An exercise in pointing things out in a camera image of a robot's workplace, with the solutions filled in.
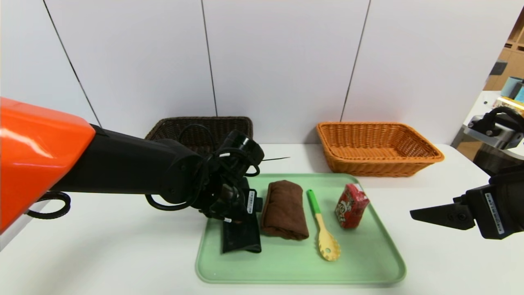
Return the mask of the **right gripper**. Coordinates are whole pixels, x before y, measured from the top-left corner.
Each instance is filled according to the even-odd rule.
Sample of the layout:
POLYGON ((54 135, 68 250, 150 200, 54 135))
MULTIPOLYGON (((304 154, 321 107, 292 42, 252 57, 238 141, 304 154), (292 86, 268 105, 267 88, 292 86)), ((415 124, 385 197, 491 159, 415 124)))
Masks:
POLYGON ((468 230, 477 226, 485 239, 501 240, 524 229, 523 171, 494 175, 453 203, 411 210, 411 218, 438 226, 468 230))

